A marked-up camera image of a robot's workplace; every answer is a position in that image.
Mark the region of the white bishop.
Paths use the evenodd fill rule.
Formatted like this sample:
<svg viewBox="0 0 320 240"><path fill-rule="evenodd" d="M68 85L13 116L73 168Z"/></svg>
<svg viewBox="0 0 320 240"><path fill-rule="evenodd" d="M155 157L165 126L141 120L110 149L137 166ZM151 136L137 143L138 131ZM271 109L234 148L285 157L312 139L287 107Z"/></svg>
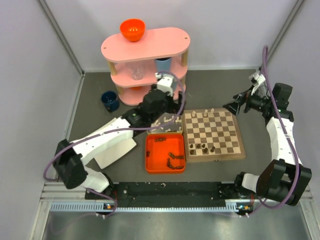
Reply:
<svg viewBox="0 0 320 240"><path fill-rule="evenodd" d="M206 117L208 115L208 110L206 109L203 113L203 117Z"/></svg>

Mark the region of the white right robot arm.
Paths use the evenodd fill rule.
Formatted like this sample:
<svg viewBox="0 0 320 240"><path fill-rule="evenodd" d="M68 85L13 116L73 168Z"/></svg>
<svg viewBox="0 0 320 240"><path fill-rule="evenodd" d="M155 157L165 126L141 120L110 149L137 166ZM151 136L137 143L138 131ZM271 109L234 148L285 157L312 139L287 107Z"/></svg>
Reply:
<svg viewBox="0 0 320 240"><path fill-rule="evenodd" d="M260 198L276 202L286 201L286 205L295 206L311 178L312 171L300 163L294 152L293 137L294 116L287 109L293 88L284 83L276 83L272 97L259 96L250 87L233 96L233 101L223 105L233 115L238 115L242 105L245 112L253 109L262 114L270 138L271 163L260 175L241 172L235 178L233 192L239 198L245 198L251 192Z"/></svg>

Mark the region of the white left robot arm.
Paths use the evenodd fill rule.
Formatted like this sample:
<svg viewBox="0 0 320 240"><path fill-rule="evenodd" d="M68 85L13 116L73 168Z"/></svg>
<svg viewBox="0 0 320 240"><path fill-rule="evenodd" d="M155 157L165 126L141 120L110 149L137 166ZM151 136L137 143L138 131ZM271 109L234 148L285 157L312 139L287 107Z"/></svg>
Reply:
<svg viewBox="0 0 320 240"><path fill-rule="evenodd" d="M83 187L97 192L102 198L109 198L114 191L113 182L105 173L93 170L87 164L115 145L152 130L152 123L164 113L180 115L185 100L183 90L179 92L178 101L174 101L171 87L161 89L159 84L154 84L138 106L128 110L96 134L73 142L66 139L60 141L50 165L68 190Z"/></svg>

